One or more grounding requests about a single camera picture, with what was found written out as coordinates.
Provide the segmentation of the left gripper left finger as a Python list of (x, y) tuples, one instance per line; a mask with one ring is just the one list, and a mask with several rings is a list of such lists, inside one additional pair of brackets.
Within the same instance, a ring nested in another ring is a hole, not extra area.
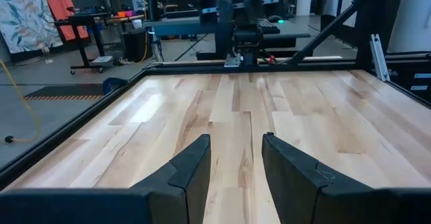
[(0, 224), (202, 224), (211, 139), (201, 135), (130, 188), (26, 188), (0, 193)]

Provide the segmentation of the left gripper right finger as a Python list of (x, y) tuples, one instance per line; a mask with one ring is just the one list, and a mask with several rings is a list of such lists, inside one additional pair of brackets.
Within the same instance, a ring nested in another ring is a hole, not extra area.
[(281, 224), (431, 224), (431, 188), (372, 188), (273, 133), (262, 158)]

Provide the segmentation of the black keyboard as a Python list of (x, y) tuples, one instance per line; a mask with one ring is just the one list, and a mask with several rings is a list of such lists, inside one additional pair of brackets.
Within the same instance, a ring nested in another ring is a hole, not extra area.
[(279, 34), (280, 29), (267, 19), (259, 19), (259, 28), (264, 34)]

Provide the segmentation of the silver mounting plate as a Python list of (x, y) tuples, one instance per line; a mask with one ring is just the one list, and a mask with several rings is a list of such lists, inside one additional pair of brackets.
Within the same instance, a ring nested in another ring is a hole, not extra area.
[(230, 52), (228, 53), (225, 63), (224, 63), (224, 67), (225, 68), (234, 68), (234, 67), (239, 67), (242, 63), (242, 56), (240, 53), (236, 53), (236, 52)]

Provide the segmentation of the grey side desk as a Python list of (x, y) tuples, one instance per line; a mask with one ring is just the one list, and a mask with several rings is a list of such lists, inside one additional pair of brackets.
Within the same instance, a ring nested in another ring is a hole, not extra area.
[[(299, 38), (310, 38), (306, 28), (285, 21), (282, 24), (272, 23), (280, 29), (279, 34), (263, 34), (263, 41), (260, 45), (266, 48), (294, 48)], [(232, 47), (232, 35), (235, 26), (232, 22), (217, 22), (202, 24), (198, 17), (167, 19), (158, 22), (144, 23), (146, 28), (150, 28), (154, 36), (173, 36), (186, 34), (214, 34), (215, 52), (199, 52), (197, 60), (218, 60), (225, 59), (229, 48)]]

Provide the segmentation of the black bin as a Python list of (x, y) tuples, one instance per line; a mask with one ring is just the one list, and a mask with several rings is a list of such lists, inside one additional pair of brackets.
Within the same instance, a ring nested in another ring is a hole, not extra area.
[(143, 28), (123, 33), (125, 58), (133, 62), (141, 62), (153, 56), (152, 36)]

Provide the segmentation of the black mat with hazard stripe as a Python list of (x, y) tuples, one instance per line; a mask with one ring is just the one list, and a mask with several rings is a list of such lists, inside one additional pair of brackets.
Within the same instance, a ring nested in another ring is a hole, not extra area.
[(101, 84), (49, 85), (24, 96), (25, 100), (99, 100)]

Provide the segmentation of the black rolling table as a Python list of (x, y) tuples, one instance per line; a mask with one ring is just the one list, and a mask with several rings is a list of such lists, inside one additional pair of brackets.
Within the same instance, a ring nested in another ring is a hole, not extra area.
[[(121, 24), (125, 22), (132, 22), (133, 20), (143, 19), (144, 15), (134, 15), (131, 17), (111, 17), (110, 13), (75, 13), (70, 15), (67, 19), (58, 20), (53, 22), (56, 27), (71, 26), (73, 34), (75, 36), (75, 43), (79, 49), (81, 59), (83, 61), (82, 66), (70, 66), (70, 74), (74, 75), (76, 70), (89, 69), (98, 70), (99, 73), (103, 73), (104, 64), (114, 61), (112, 56), (106, 56), (104, 52), (104, 44), (100, 31), (98, 30), (97, 23), (102, 21), (105, 24)], [(92, 29), (96, 46), (99, 52), (99, 57), (95, 59), (89, 59), (87, 57), (84, 44), (78, 32), (78, 26), (90, 27)]]

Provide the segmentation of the orange cloth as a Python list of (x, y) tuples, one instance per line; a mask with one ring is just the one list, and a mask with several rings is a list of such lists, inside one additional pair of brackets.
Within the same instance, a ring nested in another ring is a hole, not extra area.
[[(73, 15), (72, 12), (68, 11), (68, 7), (74, 7), (72, 0), (47, 0), (51, 11), (56, 20), (64, 20)], [(60, 30), (63, 33), (65, 40), (75, 40), (75, 34), (71, 26), (60, 26)], [(77, 31), (80, 38), (88, 38), (88, 33), (83, 26), (78, 26)]]

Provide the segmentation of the leaf patterned curtain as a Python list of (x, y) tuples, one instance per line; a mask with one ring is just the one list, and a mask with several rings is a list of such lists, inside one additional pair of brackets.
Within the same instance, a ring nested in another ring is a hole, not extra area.
[(11, 54), (62, 46), (47, 0), (0, 0), (0, 33)]

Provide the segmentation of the black aluminium rig frame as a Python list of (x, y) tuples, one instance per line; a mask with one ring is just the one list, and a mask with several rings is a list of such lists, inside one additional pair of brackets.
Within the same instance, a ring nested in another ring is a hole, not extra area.
[[(196, 63), (152, 63), (130, 78), (127, 85), (104, 95), (56, 131), (0, 167), (0, 191), (17, 180), (146, 76), (369, 69), (372, 62), (371, 34), (379, 35), (385, 59), (391, 63), (399, 63), (405, 68), (419, 64), (431, 67), (431, 49), (388, 51), (395, 26), (395, 16), (398, 14), (400, 4), (401, 0), (352, 0), (350, 6), (327, 24), (302, 50), (286, 59), (278, 58), (270, 61), (265, 58), (262, 63), (256, 66), (234, 68), (225, 68), (225, 59), (222, 61), (197, 61)], [(353, 15), (357, 16), (356, 27), (353, 29), (356, 33), (355, 46), (358, 49), (356, 58), (318, 59), (312, 57), (313, 50), (328, 37), (335, 36), (337, 31), (343, 27), (344, 22)]]

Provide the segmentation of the silver angle bracket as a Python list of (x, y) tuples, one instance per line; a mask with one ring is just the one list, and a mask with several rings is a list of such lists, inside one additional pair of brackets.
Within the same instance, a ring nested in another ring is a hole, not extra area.
[(370, 51), (377, 78), (383, 82), (390, 81), (385, 54), (378, 34), (370, 35)]

